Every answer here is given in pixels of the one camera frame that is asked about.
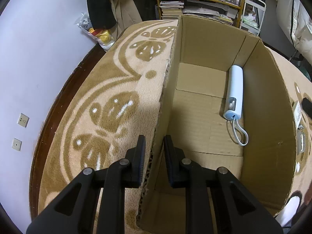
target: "dark wood baseboard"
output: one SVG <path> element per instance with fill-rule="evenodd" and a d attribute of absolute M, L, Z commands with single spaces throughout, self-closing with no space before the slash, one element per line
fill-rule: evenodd
<path fill-rule="evenodd" d="M 29 182 L 31 219 L 34 219 L 38 215 L 39 190 L 43 168 L 57 127 L 76 92 L 104 54 L 105 51 L 99 44 L 96 44 L 91 49 L 66 81 L 46 117 L 32 159 Z"/>

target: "electrical socket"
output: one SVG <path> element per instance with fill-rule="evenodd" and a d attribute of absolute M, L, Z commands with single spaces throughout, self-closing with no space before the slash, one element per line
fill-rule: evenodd
<path fill-rule="evenodd" d="M 17 151 L 20 151 L 21 150 L 21 141 L 14 138 L 13 143 L 12 143 L 12 148 L 16 149 Z"/>
<path fill-rule="evenodd" d="M 18 124 L 25 128 L 27 126 L 28 121 L 29 117 L 21 113 L 20 118 L 18 119 Z"/>

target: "stack of papers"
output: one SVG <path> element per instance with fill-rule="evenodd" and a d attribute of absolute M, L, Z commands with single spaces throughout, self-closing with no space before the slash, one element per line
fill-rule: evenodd
<path fill-rule="evenodd" d="M 162 1 L 160 8 L 162 19 L 178 19 L 182 15 L 184 1 Z"/>

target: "brown dot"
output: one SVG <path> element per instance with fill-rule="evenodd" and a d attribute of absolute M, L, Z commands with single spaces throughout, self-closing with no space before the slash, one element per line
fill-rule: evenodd
<path fill-rule="evenodd" d="M 150 70 L 150 71 L 147 71 L 146 74 L 145 74 L 145 77 L 147 79 L 152 79 L 156 76 L 157 72 L 155 70 Z"/>

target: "white wall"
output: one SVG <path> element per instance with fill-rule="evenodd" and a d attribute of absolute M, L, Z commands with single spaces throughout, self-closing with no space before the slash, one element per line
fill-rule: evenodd
<path fill-rule="evenodd" d="M 10 0 L 0 16 L 0 202 L 23 232 L 37 139 L 62 86 L 94 46 L 74 25 L 86 0 Z M 30 117 L 27 128 L 17 124 Z M 21 151 L 11 148 L 13 138 Z"/>

